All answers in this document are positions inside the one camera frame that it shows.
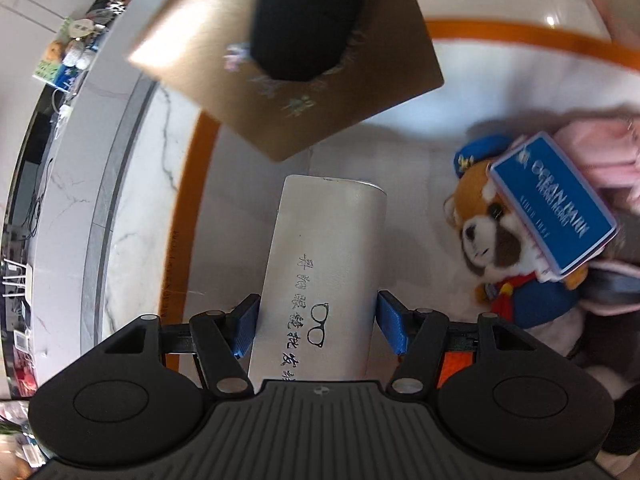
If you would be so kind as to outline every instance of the ocean park tag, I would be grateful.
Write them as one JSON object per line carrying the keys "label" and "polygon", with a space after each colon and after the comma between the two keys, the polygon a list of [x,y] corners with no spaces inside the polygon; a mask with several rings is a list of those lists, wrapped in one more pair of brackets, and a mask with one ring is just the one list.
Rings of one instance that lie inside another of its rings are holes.
{"label": "ocean park tag", "polygon": [[616,235],[605,203],[545,132],[498,159],[488,173],[559,276]]}

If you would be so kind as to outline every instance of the orange border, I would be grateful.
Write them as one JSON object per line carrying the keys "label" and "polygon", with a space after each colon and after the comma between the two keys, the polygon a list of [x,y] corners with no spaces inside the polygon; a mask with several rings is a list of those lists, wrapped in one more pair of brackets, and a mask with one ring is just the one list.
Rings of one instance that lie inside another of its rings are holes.
{"label": "orange border", "polygon": [[[217,121],[200,113],[184,161],[169,236],[169,249],[164,260],[160,299],[160,319],[163,324],[182,323],[198,212],[219,129],[220,124]],[[166,366],[178,371],[178,358],[177,355],[168,355]]]}
{"label": "orange border", "polygon": [[425,20],[432,40],[482,40],[542,46],[640,71],[640,50],[558,28],[477,20]]}
{"label": "orange border", "polygon": [[[425,24],[433,40],[521,43],[573,52],[640,71],[639,51],[565,30],[477,20],[425,20]],[[167,324],[182,323],[196,222],[219,127],[217,121],[201,112],[184,162],[162,282],[160,316]],[[178,356],[168,356],[166,364],[177,370]]]}

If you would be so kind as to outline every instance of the gold card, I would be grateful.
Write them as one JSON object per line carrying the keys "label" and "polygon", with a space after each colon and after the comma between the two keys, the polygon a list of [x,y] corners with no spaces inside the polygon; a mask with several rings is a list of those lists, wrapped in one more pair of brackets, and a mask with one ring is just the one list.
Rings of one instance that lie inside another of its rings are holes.
{"label": "gold card", "polygon": [[366,0],[339,65],[310,82],[250,59],[254,5],[168,0],[129,60],[274,160],[444,83],[416,0]]}

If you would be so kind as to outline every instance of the blue hat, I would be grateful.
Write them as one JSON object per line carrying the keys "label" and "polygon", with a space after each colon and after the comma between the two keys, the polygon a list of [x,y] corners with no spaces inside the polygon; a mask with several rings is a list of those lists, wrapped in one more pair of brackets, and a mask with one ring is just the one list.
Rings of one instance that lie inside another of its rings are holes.
{"label": "blue hat", "polygon": [[494,134],[466,144],[456,152],[453,158],[453,169],[456,175],[461,178],[476,162],[503,154],[512,142],[513,139],[510,136]]}

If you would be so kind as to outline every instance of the ribbed black surface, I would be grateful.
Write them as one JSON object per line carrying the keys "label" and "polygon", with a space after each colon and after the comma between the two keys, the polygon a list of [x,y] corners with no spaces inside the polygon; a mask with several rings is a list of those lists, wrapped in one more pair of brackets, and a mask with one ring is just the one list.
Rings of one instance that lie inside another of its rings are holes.
{"label": "ribbed black surface", "polygon": [[[179,413],[179,406],[168,407]],[[385,397],[374,383],[268,383],[224,402],[181,449],[129,470],[99,472],[50,462],[37,480],[550,480],[606,479],[591,463],[560,472],[513,472],[469,457],[419,404]]]}

